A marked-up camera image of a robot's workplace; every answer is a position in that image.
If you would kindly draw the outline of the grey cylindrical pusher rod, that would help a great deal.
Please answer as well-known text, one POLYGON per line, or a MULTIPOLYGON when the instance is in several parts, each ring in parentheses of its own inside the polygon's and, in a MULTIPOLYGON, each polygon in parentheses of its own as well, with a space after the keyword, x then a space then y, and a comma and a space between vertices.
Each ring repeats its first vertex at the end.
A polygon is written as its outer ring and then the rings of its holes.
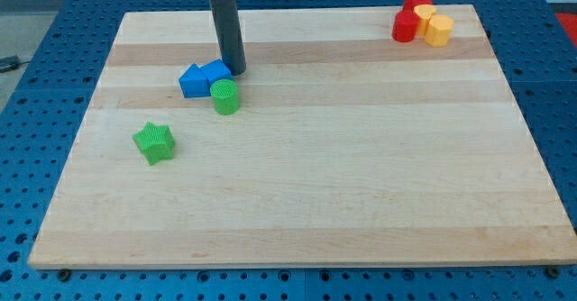
POLYGON ((246 70, 243 37, 236 0, 209 0, 221 60, 233 76, 246 70))

